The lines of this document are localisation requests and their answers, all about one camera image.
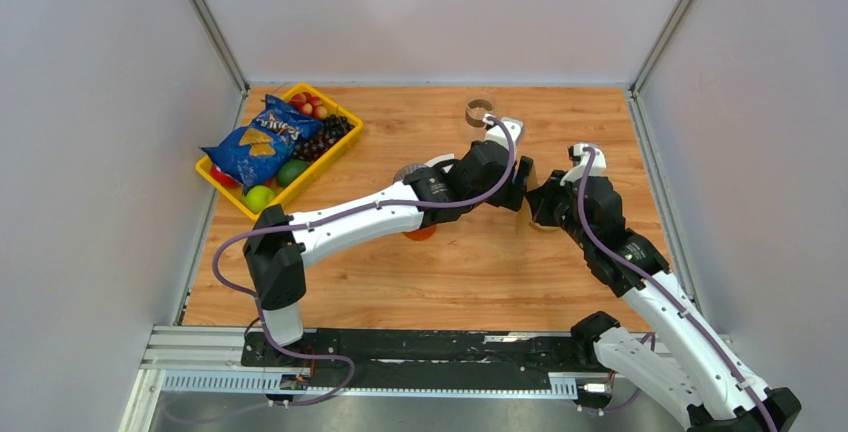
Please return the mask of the brown paper coffee filter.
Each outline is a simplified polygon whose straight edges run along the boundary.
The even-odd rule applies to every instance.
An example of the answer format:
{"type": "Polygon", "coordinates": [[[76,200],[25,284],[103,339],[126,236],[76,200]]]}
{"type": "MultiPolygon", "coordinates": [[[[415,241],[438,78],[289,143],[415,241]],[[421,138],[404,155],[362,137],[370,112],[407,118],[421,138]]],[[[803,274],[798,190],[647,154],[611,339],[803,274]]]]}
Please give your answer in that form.
{"type": "Polygon", "coordinates": [[[537,174],[537,171],[536,171],[536,167],[533,166],[533,167],[530,168],[530,170],[527,173],[526,190],[525,190],[525,195],[524,195],[527,202],[530,202],[532,199],[534,199],[537,196],[536,190],[539,189],[540,187],[541,187],[541,185],[540,185],[539,180],[538,180],[538,174],[537,174]]]}

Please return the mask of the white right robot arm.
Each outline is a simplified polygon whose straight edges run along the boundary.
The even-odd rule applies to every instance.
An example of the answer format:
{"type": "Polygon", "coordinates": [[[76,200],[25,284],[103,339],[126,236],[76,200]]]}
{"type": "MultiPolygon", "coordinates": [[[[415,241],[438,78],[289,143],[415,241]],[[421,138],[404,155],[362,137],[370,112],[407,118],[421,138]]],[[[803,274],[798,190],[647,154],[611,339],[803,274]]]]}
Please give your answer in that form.
{"type": "Polygon", "coordinates": [[[665,359],[599,311],[571,328],[571,355],[584,369],[628,377],[686,431],[787,431],[802,409],[786,387],[747,367],[686,296],[662,254],[626,225],[622,198],[606,177],[568,182],[554,171],[525,195],[534,223],[564,230],[602,284],[659,335],[665,359]]]}

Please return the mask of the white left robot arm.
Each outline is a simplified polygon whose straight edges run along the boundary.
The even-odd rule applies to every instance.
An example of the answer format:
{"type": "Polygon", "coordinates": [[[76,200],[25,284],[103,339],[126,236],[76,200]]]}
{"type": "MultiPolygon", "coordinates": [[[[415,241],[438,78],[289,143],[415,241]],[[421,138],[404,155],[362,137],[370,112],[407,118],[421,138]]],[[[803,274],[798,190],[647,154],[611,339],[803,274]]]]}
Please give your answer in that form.
{"type": "Polygon", "coordinates": [[[481,203],[519,211],[533,171],[531,158],[513,159],[495,141],[475,141],[461,158],[411,164],[389,187],[339,206],[295,214],[279,206],[263,211],[243,254],[269,335],[269,355],[283,366],[304,357],[299,302],[308,268],[387,235],[455,222],[481,203]]]}

